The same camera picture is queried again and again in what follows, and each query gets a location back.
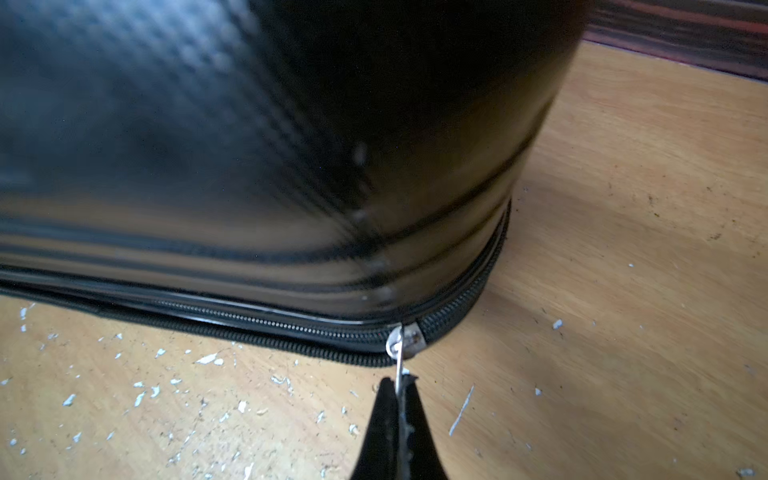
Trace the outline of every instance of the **zipper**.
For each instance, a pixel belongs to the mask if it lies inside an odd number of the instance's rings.
[[[406,334],[413,333],[411,337],[414,342],[409,349],[415,355],[444,336],[466,316],[485,287],[502,251],[510,210],[511,205],[508,205],[497,230],[476,260],[478,270],[468,273],[472,278],[469,280],[469,285],[449,302],[439,306],[437,310],[402,324],[390,323],[374,328],[307,327],[169,300],[133,299],[131,301],[131,299],[114,296],[89,296],[87,293],[81,293],[79,296],[74,290],[46,290],[44,286],[12,280],[0,281],[0,293],[52,303],[130,323],[248,343],[333,362],[368,367],[391,366],[395,361],[385,349],[386,340],[393,327],[401,326]],[[431,300],[429,304],[439,305],[443,301],[442,298],[452,295],[454,294],[443,293],[442,297]],[[258,325],[260,331],[248,329],[246,327],[248,324]],[[291,337],[286,336],[288,332],[291,333]]]

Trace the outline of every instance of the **white paint speck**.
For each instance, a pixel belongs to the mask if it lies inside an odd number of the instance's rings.
[[[250,473],[252,471],[253,471],[253,463],[251,463],[250,465],[248,465],[245,468],[245,476],[243,477],[243,480],[248,480],[248,478],[250,478]]]
[[[136,396],[136,401],[134,402],[134,408],[135,408],[135,407],[138,407],[139,405],[141,405],[141,400],[143,400],[143,399],[144,399],[144,396],[145,396],[145,395],[147,395],[147,393],[146,393],[146,392],[142,392],[142,393],[139,393],[139,394]]]
[[[458,421],[462,419],[462,414],[467,409],[467,405],[469,405],[469,399],[472,397],[472,393],[475,391],[475,386],[472,385],[472,388],[469,389],[469,394],[467,395],[467,399],[464,401],[464,405],[462,405],[462,409],[458,411],[458,417],[456,417],[456,421],[453,422],[453,425],[451,425],[451,429],[448,432],[448,436],[453,436],[453,431],[456,430],[456,426],[458,425]]]
[[[195,363],[202,363],[203,365],[211,363],[216,359],[217,355],[218,353],[211,353],[210,355],[206,355],[203,358],[197,360]]]

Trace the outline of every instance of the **suitcase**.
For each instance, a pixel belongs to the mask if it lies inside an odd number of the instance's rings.
[[[404,326],[416,353],[488,279],[586,11],[6,2],[0,293],[365,366]]]

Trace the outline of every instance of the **zipper slider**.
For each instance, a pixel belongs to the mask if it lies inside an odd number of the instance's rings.
[[[386,352],[389,358],[397,360],[398,349],[402,348],[402,359],[412,359],[416,353],[427,348],[422,330],[417,322],[398,325],[386,340]]]

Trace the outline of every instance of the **floor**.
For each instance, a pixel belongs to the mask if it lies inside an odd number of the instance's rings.
[[[766,292],[768,84],[584,43],[488,288],[406,366],[452,478],[759,478]],[[0,330],[8,479],[346,478],[392,374],[10,298]]]

